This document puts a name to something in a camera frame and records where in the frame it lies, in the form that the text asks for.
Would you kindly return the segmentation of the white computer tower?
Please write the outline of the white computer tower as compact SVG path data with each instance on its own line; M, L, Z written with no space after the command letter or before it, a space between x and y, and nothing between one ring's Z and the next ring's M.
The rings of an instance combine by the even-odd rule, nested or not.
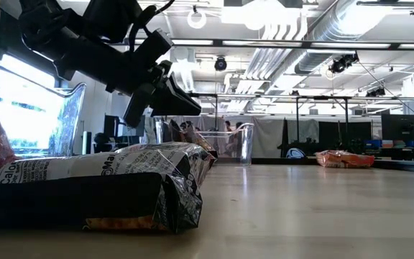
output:
M91 152L92 134L84 131L82 135L82 152L89 154Z

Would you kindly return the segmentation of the silver ventilation duct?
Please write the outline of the silver ventilation duct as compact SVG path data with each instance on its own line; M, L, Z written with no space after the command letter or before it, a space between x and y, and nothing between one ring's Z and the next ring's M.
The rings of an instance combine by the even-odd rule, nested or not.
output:
M362 34L349 29L354 21L354 12L357 0L338 0L328 14L314 27L308 36L309 41L352 41ZM309 74L322 63L326 62L331 54L305 52L300 62L295 66L297 74Z

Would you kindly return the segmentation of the clear plastic bin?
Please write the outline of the clear plastic bin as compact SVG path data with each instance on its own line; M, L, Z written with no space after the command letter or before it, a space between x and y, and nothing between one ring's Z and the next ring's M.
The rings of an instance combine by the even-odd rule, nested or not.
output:
M85 89L85 83L59 88L52 76L4 55L0 123L15 155L71 156Z
M217 164L248 166L252 164L253 129L253 124L245 123L232 132L195 131L218 152ZM169 122L156 122L155 133L157 144L173 142Z

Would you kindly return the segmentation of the black metal stand frame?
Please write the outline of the black metal stand frame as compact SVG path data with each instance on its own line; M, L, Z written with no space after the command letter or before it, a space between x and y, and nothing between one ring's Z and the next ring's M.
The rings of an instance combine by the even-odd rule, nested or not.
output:
M190 92L188 93L188 95L192 98L197 98L197 99L206 99L208 100L211 105L214 107L215 113L215 131L218 132L219 130L219 116L218 116L218 107L219 107L219 96L218 94L210 94L210 93L195 93L195 92Z
M305 99L306 101L312 99L314 101L328 101L332 100L333 103L339 104L345 111L345 132L346 138L349 138L349 115L348 115L348 100L350 97L346 96L296 96L296 130L297 130L297 141L293 143L293 147L299 147L302 151L307 151L307 154L311 154L312 151L318 149L317 144L312 140L309 142L300 142L300 114L299 114L299 100Z

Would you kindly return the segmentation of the black computer monitor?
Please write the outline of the black computer monitor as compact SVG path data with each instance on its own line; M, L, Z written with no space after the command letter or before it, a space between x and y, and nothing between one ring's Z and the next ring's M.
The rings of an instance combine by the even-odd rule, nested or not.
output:
M381 124L383 140L414 140L414 115L383 114Z
M103 123L103 133L109 138L117 138L124 135L127 124L118 116L106 115Z

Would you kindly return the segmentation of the black office chair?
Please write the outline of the black office chair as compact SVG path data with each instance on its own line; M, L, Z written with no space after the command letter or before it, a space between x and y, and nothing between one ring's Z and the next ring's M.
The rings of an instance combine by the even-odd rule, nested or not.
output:
M112 149L109 143L110 139L104 133L99 132L94 135L93 138L93 150L94 153L105 153L110 152Z

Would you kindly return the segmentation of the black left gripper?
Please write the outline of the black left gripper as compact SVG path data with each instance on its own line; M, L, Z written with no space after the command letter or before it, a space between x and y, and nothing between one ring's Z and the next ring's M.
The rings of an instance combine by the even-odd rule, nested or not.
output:
M171 62L157 59L173 46L161 30L152 32L135 50L119 52L101 42L84 37L70 39L68 51L54 62L60 77L68 79L81 72L106 85L108 92L118 91L131 97L124 121L138 126L143 111L151 106L152 116L197 116L201 106L168 75Z

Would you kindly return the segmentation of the blue white rounded object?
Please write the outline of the blue white rounded object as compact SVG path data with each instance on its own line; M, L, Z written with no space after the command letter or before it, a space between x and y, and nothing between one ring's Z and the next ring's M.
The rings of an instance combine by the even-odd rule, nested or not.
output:
M287 159L304 159L305 157L305 153L296 147L290 148L286 154Z

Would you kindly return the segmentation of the grey fabric curtain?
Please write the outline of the grey fabric curtain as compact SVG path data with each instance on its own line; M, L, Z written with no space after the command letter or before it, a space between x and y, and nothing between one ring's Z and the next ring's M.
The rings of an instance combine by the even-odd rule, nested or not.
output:
M191 121L194 127L201 131L212 130L215 126L214 115L201 115L197 117L175 116L168 117L168 121L174 120L178 124ZM273 116L220 116L217 126L220 132L226 132L226 121L231 123L232 130L235 130L237 122L251 123L254 125L252 140L253 158L278 158L280 151L278 145L282 144L284 117ZM299 119L300 141L305 142L309 137L316 142L319 141L319 121L315 119Z

